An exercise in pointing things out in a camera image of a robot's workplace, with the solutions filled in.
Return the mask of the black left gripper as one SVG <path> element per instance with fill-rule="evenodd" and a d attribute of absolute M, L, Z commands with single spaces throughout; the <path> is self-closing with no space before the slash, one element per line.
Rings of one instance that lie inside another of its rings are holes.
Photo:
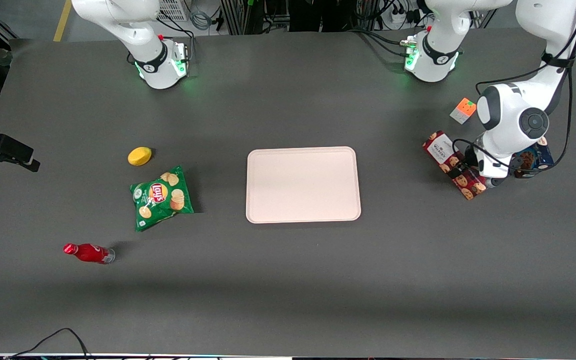
<path fill-rule="evenodd" d="M 450 158 L 450 174 L 462 174 L 467 178 L 478 178 L 478 158 L 472 146 L 467 146 L 462 152 L 462 158 Z"/>

